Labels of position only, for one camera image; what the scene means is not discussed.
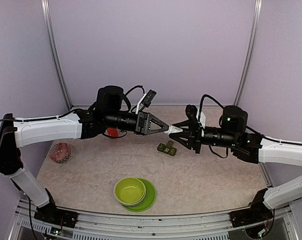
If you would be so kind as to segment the small white pill bottle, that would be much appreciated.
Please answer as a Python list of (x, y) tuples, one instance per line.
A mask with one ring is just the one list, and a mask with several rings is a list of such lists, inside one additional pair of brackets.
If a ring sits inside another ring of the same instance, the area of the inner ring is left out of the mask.
[(175, 133), (181, 133), (184, 130), (180, 127), (174, 126), (174, 125), (169, 125), (168, 130), (164, 131), (165, 134), (170, 135), (170, 134), (175, 134)]

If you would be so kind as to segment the red pill bottle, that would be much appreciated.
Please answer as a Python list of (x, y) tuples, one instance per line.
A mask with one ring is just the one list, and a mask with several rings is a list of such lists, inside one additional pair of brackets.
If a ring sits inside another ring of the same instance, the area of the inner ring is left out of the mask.
[(108, 137), (111, 137), (111, 138), (118, 138), (119, 137), (119, 132), (116, 128), (108, 128), (106, 130), (106, 135)]

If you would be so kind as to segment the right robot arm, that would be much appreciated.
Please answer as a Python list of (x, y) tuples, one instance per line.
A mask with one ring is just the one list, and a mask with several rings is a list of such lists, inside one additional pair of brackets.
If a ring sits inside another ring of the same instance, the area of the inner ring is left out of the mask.
[[(169, 126), (166, 134), (189, 150), (199, 153), (202, 145), (229, 149), (247, 163), (278, 163), (302, 167), (302, 142), (267, 137), (254, 130), (247, 132), (248, 113), (238, 106), (223, 108), (219, 127), (206, 125), (206, 117), (194, 105), (185, 109), (187, 120)], [(302, 175), (276, 187), (257, 192), (247, 218), (257, 222), (267, 209), (302, 198)]]

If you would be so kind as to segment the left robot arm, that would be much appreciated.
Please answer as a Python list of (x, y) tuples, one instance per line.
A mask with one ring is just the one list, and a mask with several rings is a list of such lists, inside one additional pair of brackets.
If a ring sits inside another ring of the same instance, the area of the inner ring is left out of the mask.
[(133, 132), (136, 135), (169, 133), (171, 127), (153, 114), (137, 110), (122, 110), (131, 103), (119, 86), (108, 85), (97, 92), (96, 101), (88, 109), (74, 109), (60, 116), (44, 118), (15, 118), (11, 113), (0, 119), (0, 173), (8, 176), (41, 214), (54, 223), (61, 211), (24, 166), (20, 148), (28, 145), (65, 139), (90, 139), (106, 132), (108, 128)]

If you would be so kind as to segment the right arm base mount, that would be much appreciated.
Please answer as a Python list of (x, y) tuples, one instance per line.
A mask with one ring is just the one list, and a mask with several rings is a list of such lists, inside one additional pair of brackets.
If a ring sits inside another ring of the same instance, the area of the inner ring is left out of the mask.
[(259, 223), (274, 217), (274, 210), (267, 208), (263, 203), (266, 191), (267, 188), (259, 190), (249, 208), (234, 210), (229, 213), (233, 228)]

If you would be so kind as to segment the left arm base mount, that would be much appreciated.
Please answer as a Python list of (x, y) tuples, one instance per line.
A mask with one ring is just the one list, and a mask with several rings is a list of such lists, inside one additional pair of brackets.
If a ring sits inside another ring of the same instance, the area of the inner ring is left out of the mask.
[(71, 210), (58, 208), (51, 193), (45, 188), (49, 197), (49, 203), (43, 207), (37, 207), (34, 218), (61, 227), (75, 228), (78, 219), (78, 213)]

